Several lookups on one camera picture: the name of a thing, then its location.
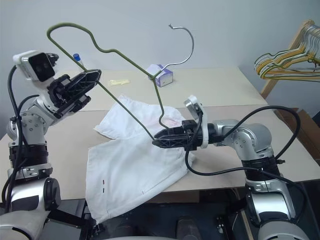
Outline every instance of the beige table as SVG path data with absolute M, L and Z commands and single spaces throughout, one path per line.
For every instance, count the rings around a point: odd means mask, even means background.
M 77 72 L 67 73 L 71 77 Z M 128 79 L 130 83 L 108 86 L 110 80 Z M 159 87 L 162 103 L 184 108 L 184 101 L 195 95 L 206 107 L 267 104 L 237 67 L 177 69 L 173 83 Z M 116 97 L 121 94 L 148 104 L 159 104 L 153 83 L 139 71 L 103 71 L 100 82 Z M 99 86 L 88 92 L 91 101 L 82 111 L 109 110 L 115 101 Z
M 209 119 L 240 119 L 247 113 L 260 107 L 259 105 L 206 107 Z M 185 118 L 190 118 L 185 108 L 179 109 Z M 57 178 L 63 199 L 79 199 L 85 197 L 86 164 L 88 148 L 108 141 L 108 138 L 93 130 L 95 125 L 105 116 L 106 111 L 83 111 L 73 115 L 61 123 L 52 126 L 46 134 L 49 160 L 53 166 L 53 178 Z M 291 131 L 272 111 L 264 111 L 252 116 L 249 123 L 262 123 L 272 134 L 272 147 L 278 153 L 286 144 Z M 9 137 L 0 141 L 1 169 L 0 183 L 6 180 L 9 168 L 8 147 Z M 213 172 L 241 166 L 236 152 L 230 147 L 215 147 L 194 152 L 197 161 L 193 167 L 202 172 Z M 279 166 L 286 178 L 292 181 L 309 181 L 320 178 L 320 167 L 312 159 L 302 144 L 296 140 L 281 157 L 286 163 Z M 165 192 L 199 189 L 217 189 L 242 187 L 245 175 L 242 171 L 217 175 L 198 176 L 188 173 L 185 177 L 170 186 Z
M 139 73 L 106 71 L 103 72 L 101 81 L 107 84 L 110 79 L 123 78 L 130 79 L 131 83 L 110 87 L 116 96 L 123 93 L 135 100 L 149 104 L 157 103 L 152 84 L 148 82 L 148 79 L 142 81 L 143 76 L 141 77 Z M 190 119 L 191 116 L 184 108 L 183 101 L 190 94 L 198 96 L 203 105 L 207 106 L 205 109 L 209 120 L 241 119 L 247 113 L 266 104 L 237 68 L 177 70 L 175 78 L 175 83 L 160 88 L 160 94 L 165 105 L 179 108 L 186 119 Z M 140 86 L 141 89 L 135 90 L 136 86 Z M 88 148 L 108 141 L 106 137 L 96 133 L 93 128 L 106 115 L 106 110 L 110 108 L 113 101 L 99 87 L 94 88 L 89 95 L 92 101 L 86 107 L 86 111 L 78 112 L 50 127 L 45 136 L 48 142 L 49 161 L 53 166 L 51 176 L 58 179 L 63 199 L 85 197 Z M 248 122 L 262 123 L 270 129 L 275 153 L 281 150 L 292 135 L 288 127 L 270 110 L 252 116 Z M 0 140 L 1 186 L 7 178 L 7 169 L 10 167 L 9 141 L 8 136 Z M 194 153 L 198 160 L 195 161 L 193 167 L 198 171 L 213 172 L 241 166 L 236 152 L 230 147 L 210 145 L 207 149 L 199 149 Z M 282 159 L 287 161 L 279 166 L 285 177 L 293 181 L 320 178 L 320 167 L 299 141 L 296 140 L 292 144 Z M 210 177 L 188 173 L 165 191 L 232 188 L 241 187 L 244 184 L 245 175 L 241 171 Z

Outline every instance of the white fabric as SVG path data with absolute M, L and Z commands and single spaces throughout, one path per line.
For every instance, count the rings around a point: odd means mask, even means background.
M 119 100 L 147 127 L 152 135 L 158 123 L 159 105 L 149 105 L 120 96 Z M 178 127 L 184 120 L 173 107 L 164 107 L 163 123 Z M 95 127 L 115 140 L 89 149 L 85 198 L 91 216 L 101 223 L 126 213 L 153 198 L 187 173 L 185 151 L 152 145 L 145 130 L 118 104 L 114 104 Z M 193 154 L 189 155 L 192 163 Z

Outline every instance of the white tissue box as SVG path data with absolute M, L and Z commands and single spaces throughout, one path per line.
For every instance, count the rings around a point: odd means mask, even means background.
M 146 71 L 152 75 L 155 75 L 163 68 L 162 65 L 151 64 Z M 163 87 L 168 85 L 174 81 L 174 73 L 168 69 L 163 70 L 158 76 L 155 78 L 155 83 L 158 87 Z

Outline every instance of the clothes hanger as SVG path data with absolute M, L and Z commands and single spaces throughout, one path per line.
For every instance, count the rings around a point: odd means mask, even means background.
M 275 61 L 265 65 L 264 68 L 261 69 L 261 71 L 260 71 L 261 78 L 264 78 L 266 73 L 274 68 L 286 69 L 294 63 L 300 63 L 300 62 L 304 62 L 304 61 L 308 61 L 308 60 L 313 60 L 314 56 L 315 56 L 315 54 L 314 54 L 315 47 L 317 47 L 317 45 L 313 44 L 315 36 L 312 35 L 311 33 L 315 29 L 317 29 L 317 28 L 313 25 L 308 26 L 307 30 L 304 33 L 304 37 L 303 37 L 303 41 L 302 41 L 303 43 L 301 44 L 301 45 L 306 46 L 306 48 L 304 48 L 305 49 L 304 52 L 302 52 L 300 54 L 295 54 L 293 56 L 291 54 L 284 54 L 284 55 L 280 56 L 278 59 L 276 59 Z
M 265 54 L 259 56 L 259 57 L 254 61 L 254 66 L 255 66 L 255 68 L 258 66 L 258 64 L 260 64 L 260 63 L 261 63 L 263 60 L 265 60 L 265 59 L 274 59 L 278 54 L 284 54 L 285 52 L 292 51 L 292 50 L 294 50 L 294 49 L 297 48 L 297 47 L 295 47 L 295 45 L 297 45 L 297 44 L 298 44 L 298 47 L 299 47 L 299 45 L 300 45 L 301 42 L 302 42 L 301 39 L 302 39 L 302 35 L 303 35 L 304 31 L 305 31 L 306 26 L 308 26 L 308 25 L 314 25 L 314 24 L 315 24 L 315 22 L 312 21 L 312 20 L 305 20 L 305 21 L 303 22 L 303 24 L 301 25 L 299 32 L 296 34 L 296 37 L 294 38 L 294 42 L 292 42 L 292 43 L 290 44 L 290 48 L 289 48 L 288 50 L 279 51 L 279 52 L 277 52 L 277 53 L 274 54 L 274 55 L 272 55 L 271 53 L 265 53 Z
M 310 26 L 310 24 L 303 26 L 303 28 L 300 31 L 300 33 L 301 33 L 300 37 L 301 37 L 301 35 L 305 36 L 306 29 L 309 26 Z M 301 40 L 298 48 L 280 51 L 280 52 L 276 53 L 275 55 L 273 55 L 272 57 L 264 56 L 264 57 L 260 58 L 260 61 L 256 60 L 255 61 L 256 62 L 255 70 L 256 70 L 257 74 L 260 75 L 262 69 L 265 71 L 268 68 L 268 67 L 266 67 L 268 64 L 272 64 L 273 62 L 279 63 L 280 61 L 282 61 L 285 58 L 294 57 L 297 54 L 302 54 L 304 52 L 304 50 L 305 50 L 305 43 L 303 40 Z
M 169 27 L 173 30 L 176 30 L 176 29 L 183 29 L 183 30 L 186 30 L 188 32 L 188 34 L 190 35 L 191 37 L 191 42 L 192 42 L 192 47 L 191 47 L 191 53 L 190 55 L 183 61 L 181 62 L 177 62 L 177 63 L 169 63 L 167 64 L 166 66 L 164 66 L 160 71 L 158 71 L 156 74 L 152 75 L 150 74 L 149 72 L 147 72 L 146 70 L 144 70 L 141 66 L 139 66 L 137 63 L 135 63 L 133 60 L 131 60 L 130 58 L 128 58 L 126 55 L 124 55 L 123 53 L 121 53 L 119 50 L 117 49 L 114 49 L 114 48 L 111 48 L 111 49 L 103 49 L 101 48 L 96 40 L 95 40 L 95 37 L 93 35 L 93 33 L 88 30 L 87 28 L 81 26 L 81 25 L 78 25 L 78 24 L 75 24 L 75 23 L 72 23 L 72 22 L 62 22 L 62 23 L 58 23 L 56 25 L 53 25 L 51 26 L 47 32 L 46 32 L 46 35 L 48 37 L 48 39 L 57 47 L 59 48 L 65 55 L 67 55 L 74 63 L 76 63 L 81 69 L 83 69 L 85 72 L 87 72 L 88 70 L 83 66 L 81 65 L 79 62 L 77 62 L 72 56 L 71 54 L 69 54 L 62 46 L 60 46 L 52 37 L 51 37 L 51 33 L 56 30 L 56 29 L 59 29 L 59 28 L 63 28 L 63 27 L 72 27 L 72 28 L 76 28 L 76 29 L 79 29 L 79 30 L 82 30 L 84 32 L 86 32 L 87 34 L 89 34 L 91 40 L 92 40 L 92 43 L 93 45 L 95 46 L 96 49 L 98 49 L 98 51 L 102 52 L 102 53 L 105 53 L 105 54 L 108 54 L 108 53 L 116 53 L 118 54 L 120 57 L 122 57 L 123 59 L 125 59 L 127 62 L 129 62 L 130 64 L 132 64 L 133 66 L 135 66 L 137 69 L 139 69 L 141 72 L 143 72 L 144 74 L 146 74 L 147 76 L 150 77 L 150 79 L 152 80 L 153 82 L 153 86 L 154 86 L 154 89 L 155 89 L 155 92 L 156 92 L 156 95 L 157 95 L 157 98 L 158 98 L 158 101 L 159 101 L 159 105 L 160 105 L 160 108 L 161 108 L 161 115 L 159 117 L 159 124 L 161 126 L 163 126 L 164 128 L 168 128 L 166 125 L 164 125 L 162 123 L 162 117 L 164 116 L 165 114 L 165 110 L 164 110 L 164 107 L 163 107 L 163 104 L 162 104 L 162 100 L 161 100 L 161 97 L 160 97 L 160 94 L 159 94 L 159 91 L 158 91 L 158 86 L 156 84 L 156 77 L 163 71 L 165 70 L 167 67 L 169 66 L 172 66 L 172 65 L 179 65 L 179 64 L 183 64 L 185 63 L 187 60 L 189 60 L 189 58 L 191 57 L 191 55 L 193 54 L 193 51 L 194 51 L 194 38 L 191 34 L 191 32 L 185 28 L 185 27 L 182 27 L 182 26 L 179 26 L 179 27 L 172 27 L 171 24 L 169 25 Z M 105 91 L 107 92 L 125 111 L 128 112 L 128 114 L 130 114 L 131 117 L 133 117 L 134 120 L 136 120 L 142 127 L 143 129 L 148 133 L 148 135 L 152 138 L 152 140 L 154 140 L 154 137 L 151 135 L 151 133 L 147 130 L 147 128 L 105 87 L 103 86 L 103 84 L 101 82 L 97 82 L 97 84 Z
M 295 63 L 304 61 L 312 61 L 315 64 L 320 63 L 316 56 L 319 55 L 319 41 L 320 41 L 320 28 L 316 25 L 310 25 L 306 28 L 302 41 L 305 42 L 307 49 L 305 53 L 298 54 L 297 56 L 284 59 L 280 64 L 273 63 L 273 66 L 269 64 L 268 69 L 261 74 L 263 79 L 274 80 L 294 80 L 294 81 L 309 81 L 320 82 L 320 72 L 316 72 L 316 68 L 313 71 L 303 71 L 304 68 L 287 69 L 289 66 Z

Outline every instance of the blue bottle cap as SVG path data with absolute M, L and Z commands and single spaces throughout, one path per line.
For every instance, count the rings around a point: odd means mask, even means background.
M 74 58 L 75 60 L 77 60 L 77 61 L 80 61 L 80 60 L 81 60 L 81 58 L 80 58 L 80 56 L 79 56 L 78 53 L 73 54 L 73 58 Z

